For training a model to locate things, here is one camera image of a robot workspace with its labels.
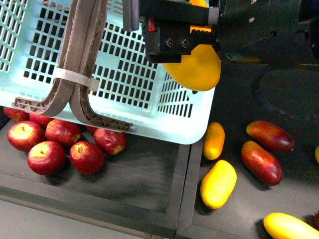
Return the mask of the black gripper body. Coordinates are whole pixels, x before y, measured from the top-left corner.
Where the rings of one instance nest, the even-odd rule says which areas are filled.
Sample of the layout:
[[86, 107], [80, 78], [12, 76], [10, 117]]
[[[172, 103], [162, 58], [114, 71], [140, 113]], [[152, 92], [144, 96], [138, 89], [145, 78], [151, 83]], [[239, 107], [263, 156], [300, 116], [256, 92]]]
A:
[[216, 45], [219, 7], [185, 0], [142, 0], [139, 6], [146, 58], [151, 63], [180, 63], [198, 45]]

